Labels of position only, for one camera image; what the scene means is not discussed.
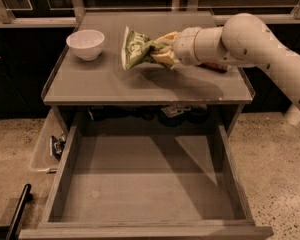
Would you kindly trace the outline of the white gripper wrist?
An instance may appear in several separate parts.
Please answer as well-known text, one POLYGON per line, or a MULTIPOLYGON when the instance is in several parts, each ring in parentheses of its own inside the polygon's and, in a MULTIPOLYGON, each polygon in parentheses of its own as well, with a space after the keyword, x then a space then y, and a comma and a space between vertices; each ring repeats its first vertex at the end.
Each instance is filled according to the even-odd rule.
POLYGON ((177 31, 167 33, 157 38, 154 43, 159 48, 174 43, 173 51, 156 51, 152 52, 150 56, 157 64, 169 69, 178 64, 179 61, 186 66, 200 65, 204 61, 205 52, 202 34, 203 29, 200 27, 186 28, 179 34, 177 31))

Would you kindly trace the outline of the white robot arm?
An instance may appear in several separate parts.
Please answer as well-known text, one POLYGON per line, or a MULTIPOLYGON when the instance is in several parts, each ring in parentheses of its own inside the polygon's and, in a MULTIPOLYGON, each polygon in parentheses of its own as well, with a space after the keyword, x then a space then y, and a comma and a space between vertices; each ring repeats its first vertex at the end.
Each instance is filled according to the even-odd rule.
POLYGON ((150 56, 167 65, 258 67, 289 98, 300 113, 300 55, 283 45, 258 17, 242 13, 222 27, 190 27, 155 41, 150 56))

